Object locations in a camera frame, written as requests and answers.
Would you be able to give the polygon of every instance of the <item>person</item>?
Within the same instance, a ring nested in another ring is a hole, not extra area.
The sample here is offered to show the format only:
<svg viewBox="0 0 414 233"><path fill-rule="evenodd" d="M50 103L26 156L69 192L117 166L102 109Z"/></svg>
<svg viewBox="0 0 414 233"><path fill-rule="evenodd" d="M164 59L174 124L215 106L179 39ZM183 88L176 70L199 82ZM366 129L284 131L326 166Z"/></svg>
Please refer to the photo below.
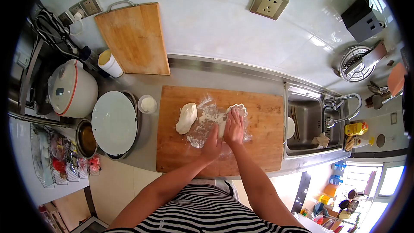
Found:
<svg viewBox="0 0 414 233"><path fill-rule="evenodd" d="M221 151L214 124L200 156L147 185L121 211L105 232L278 232L310 233L295 219L262 169L243 145L243 118L229 112L224 140L230 146L251 205L242 205L211 184L189 184Z"/></svg>

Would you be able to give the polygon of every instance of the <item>striped shirt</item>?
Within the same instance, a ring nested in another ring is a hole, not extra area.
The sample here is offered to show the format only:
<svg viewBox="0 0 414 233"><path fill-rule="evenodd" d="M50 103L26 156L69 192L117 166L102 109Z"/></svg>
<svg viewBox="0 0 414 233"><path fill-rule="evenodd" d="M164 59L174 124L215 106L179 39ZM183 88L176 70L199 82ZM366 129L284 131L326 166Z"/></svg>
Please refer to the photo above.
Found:
<svg viewBox="0 0 414 233"><path fill-rule="evenodd" d="M127 232L277 232L310 233L295 226L278 226L260 219L224 190L209 184L188 184L177 196L135 228L115 228L106 233Z"/></svg>

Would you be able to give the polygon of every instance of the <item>wire basket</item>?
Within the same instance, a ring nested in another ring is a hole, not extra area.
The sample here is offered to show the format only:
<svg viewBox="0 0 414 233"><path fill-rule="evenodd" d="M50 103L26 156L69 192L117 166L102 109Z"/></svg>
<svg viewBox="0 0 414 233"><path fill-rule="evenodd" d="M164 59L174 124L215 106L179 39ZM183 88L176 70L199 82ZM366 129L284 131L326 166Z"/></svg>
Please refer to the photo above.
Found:
<svg viewBox="0 0 414 233"><path fill-rule="evenodd" d="M59 172L54 167L55 159L51 146L53 135L64 138L49 127L30 124L30 144L34 171L44 188L54 188L54 184L67 184L65 168L61 166L61 172Z"/></svg>
<svg viewBox="0 0 414 233"><path fill-rule="evenodd" d="M44 188L99 175L99 154L91 159L81 157L76 144L49 127L31 123L30 142L34 171Z"/></svg>
<svg viewBox="0 0 414 233"><path fill-rule="evenodd" d="M30 145L34 172L44 188L55 188L56 179L52 173L52 151L50 132L47 127L30 124Z"/></svg>
<svg viewBox="0 0 414 233"><path fill-rule="evenodd" d="M91 175L99 175L101 171L101 165L99 160L99 154L90 159L79 158L79 178L90 178Z"/></svg>

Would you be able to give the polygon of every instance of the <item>countertop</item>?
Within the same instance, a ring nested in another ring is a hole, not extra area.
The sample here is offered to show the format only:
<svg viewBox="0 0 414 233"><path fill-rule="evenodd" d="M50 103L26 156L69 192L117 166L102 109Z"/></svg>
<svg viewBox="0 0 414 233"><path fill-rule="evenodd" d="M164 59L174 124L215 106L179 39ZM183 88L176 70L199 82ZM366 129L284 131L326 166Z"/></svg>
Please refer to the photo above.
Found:
<svg viewBox="0 0 414 233"><path fill-rule="evenodd" d="M317 85L254 66L199 57L169 55L171 75L123 74L119 78L96 77L99 96L108 91L127 90L137 97L151 95L159 104L163 85L217 88L255 93L284 95L284 83L295 83L306 88L318 90L330 95ZM134 167L156 171L158 109L155 113L142 114L142 128L138 140L128 155L119 162ZM317 156L282 160L281 170L267 173L269 177L286 175L307 170L307 168L334 163L349 157L350 154L339 149ZM239 179L227 177L221 179Z"/></svg>

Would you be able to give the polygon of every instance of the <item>pot lid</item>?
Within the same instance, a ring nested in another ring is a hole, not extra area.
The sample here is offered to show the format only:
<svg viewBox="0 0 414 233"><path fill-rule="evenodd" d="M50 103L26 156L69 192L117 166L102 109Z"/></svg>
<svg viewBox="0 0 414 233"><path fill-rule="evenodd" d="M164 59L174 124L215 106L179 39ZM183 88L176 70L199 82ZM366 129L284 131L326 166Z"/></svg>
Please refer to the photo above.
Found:
<svg viewBox="0 0 414 233"><path fill-rule="evenodd" d="M76 62L77 60L69 60L60 65L49 77L49 99L58 114L64 114L72 101L77 81Z"/></svg>

